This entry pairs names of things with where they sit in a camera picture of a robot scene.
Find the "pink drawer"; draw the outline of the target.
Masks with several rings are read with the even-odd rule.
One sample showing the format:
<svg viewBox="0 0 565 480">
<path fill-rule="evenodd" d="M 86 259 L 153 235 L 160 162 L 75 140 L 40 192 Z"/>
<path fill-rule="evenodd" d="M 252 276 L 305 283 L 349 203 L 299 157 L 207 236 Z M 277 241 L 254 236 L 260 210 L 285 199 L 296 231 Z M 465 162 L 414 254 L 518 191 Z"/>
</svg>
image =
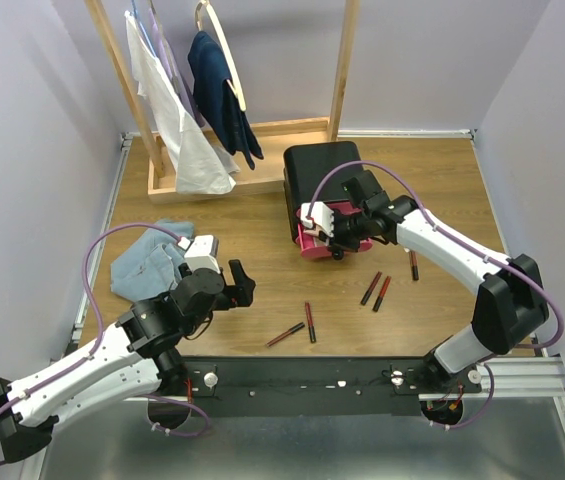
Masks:
<svg viewBox="0 0 565 480">
<path fill-rule="evenodd" d="M 340 212 L 342 214 L 352 214 L 359 212 L 359 209 L 353 207 L 348 201 L 328 202 L 329 207 L 333 208 L 333 213 Z M 292 217 L 291 234 L 293 242 L 300 248 L 301 256 L 306 259 L 332 258 L 341 260 L 345 255 L 351 253 L 367 252 L 372 248 L 371 240 L 361 240 L 358 250 L 334 249 L 330 237 L 322 239 L 319 234 L 313 235 L 303 222 L 305 214 L 308 213 L 309 202 L 301 204 L 296 210 L 295 216 Z"/>
</svg>

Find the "pink palette box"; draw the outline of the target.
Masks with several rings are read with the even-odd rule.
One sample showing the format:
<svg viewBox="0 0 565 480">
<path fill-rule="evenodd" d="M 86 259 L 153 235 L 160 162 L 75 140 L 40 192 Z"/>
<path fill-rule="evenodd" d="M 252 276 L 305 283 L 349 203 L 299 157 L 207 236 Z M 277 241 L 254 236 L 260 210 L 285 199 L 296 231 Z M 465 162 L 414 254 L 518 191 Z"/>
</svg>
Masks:
<svg viewBox="0 0 565 480">
<path fill-rule="evenodd" d="M 325 237 L 325 233 L 319 224 L 315 222 L 303 222 L 302 225 L 306 235 L 318 239 L 323 239 Z"/>
</svg>

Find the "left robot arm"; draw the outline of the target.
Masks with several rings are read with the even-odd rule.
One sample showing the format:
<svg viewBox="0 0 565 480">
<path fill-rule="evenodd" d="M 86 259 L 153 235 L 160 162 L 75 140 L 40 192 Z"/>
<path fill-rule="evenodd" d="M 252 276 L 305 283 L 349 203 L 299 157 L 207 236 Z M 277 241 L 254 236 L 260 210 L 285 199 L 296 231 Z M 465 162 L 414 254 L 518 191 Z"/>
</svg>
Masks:
<svg viewBox="0 0 565 480">
<path fill-rule="evenodd" d="M 3 463 L 46 448 L 54 431 L 91 411 L 143 395 L 174 395 L 186 382 L 177 344 L 209 322 L 214 312 L 248 307 L 256 283 L 240 261 L 221 271 L 199 268 L 177 286 L 132 304 L 100 336 L 25 378 L 0 378 L 0 446 Z"/>
</svg>

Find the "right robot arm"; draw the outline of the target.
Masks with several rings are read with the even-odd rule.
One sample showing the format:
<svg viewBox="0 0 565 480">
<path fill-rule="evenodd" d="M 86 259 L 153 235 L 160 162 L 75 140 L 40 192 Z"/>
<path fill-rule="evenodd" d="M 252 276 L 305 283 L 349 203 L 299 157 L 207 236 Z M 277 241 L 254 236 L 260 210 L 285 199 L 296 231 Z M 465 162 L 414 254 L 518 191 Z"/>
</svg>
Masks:
<svg viewBox="0 0 565 480">
<path fill-rule="evenodd" d="M 517 347 L 549 317 L 537 263 L 509 257 L 444 225 L 413 196 L 392 199 L 368 170 L 343 182 L 354 210 L 342 213 L 318 202 L 305 218 L 322 239 L 341 250 L 358 250 L 364 240 L 419 253 L 456 278 L 475 296 L 470 323 L 421 360 L 417 382 L 447 390 L 466 368 Z"/>
</svg>

